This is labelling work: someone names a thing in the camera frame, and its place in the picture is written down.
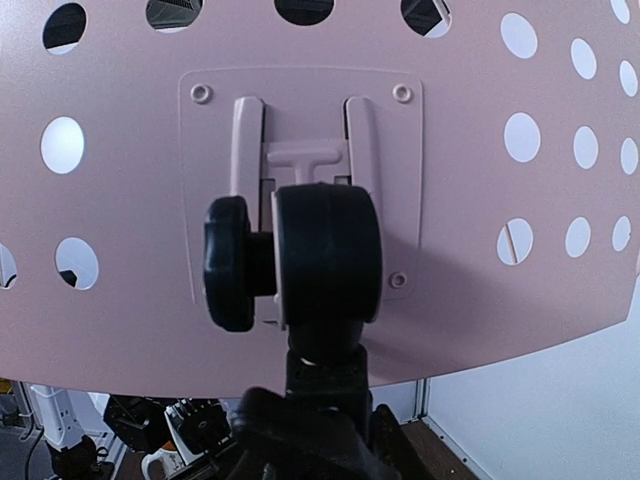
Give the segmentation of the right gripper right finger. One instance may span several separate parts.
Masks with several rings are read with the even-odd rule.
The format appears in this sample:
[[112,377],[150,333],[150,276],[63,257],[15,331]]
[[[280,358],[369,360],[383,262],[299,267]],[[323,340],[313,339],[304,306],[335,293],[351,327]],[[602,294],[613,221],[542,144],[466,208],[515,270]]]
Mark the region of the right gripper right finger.
[[411,443],[386,404],[379,405],[373,411],[371,428],[372,446],[376,455],[393,467],[401,479],[414,479]]

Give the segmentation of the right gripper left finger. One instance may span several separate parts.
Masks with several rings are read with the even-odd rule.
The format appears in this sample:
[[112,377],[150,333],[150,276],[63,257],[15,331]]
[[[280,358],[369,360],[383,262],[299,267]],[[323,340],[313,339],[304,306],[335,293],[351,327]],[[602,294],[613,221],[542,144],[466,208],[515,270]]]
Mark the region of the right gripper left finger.
[[273,467],[278,479],[398,479],[366,445],[353,421],[261,387],[248,389],[231,415],[237,442]]

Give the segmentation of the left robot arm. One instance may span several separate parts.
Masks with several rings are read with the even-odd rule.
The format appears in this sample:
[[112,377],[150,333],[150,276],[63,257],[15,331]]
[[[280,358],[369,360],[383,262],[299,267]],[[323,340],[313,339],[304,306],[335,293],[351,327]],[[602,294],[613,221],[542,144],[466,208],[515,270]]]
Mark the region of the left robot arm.
[[[117,465],[83,428],[67,390],[30,386],[58,479],[114,479]],[[232,438],[227,409],[218,399],[109,394],[102,422],[122,446],[143,455],[141,475],[163,479],[228,479],[242,452]]]

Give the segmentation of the pink music stand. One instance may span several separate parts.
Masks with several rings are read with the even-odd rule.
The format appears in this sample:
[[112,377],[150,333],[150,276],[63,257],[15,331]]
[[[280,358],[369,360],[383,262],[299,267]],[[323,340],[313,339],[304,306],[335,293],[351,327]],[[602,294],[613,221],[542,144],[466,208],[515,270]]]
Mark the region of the pink music stand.
[[383,229],[375,385],[628,315],[639,275],[635,1],[1,5],[1,374],[235,397],[284,386],[274,297],[210,319],[205,213],[347,180]]

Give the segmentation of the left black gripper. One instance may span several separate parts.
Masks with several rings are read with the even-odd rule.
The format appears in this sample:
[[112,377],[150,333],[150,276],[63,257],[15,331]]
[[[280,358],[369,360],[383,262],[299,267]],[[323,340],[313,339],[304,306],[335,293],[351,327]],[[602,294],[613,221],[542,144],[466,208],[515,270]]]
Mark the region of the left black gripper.
[[137,452],[154,453],[171,441],[193,455],[216,455],[231,442],[227,412],[218,399],[111,395],[103,421]]

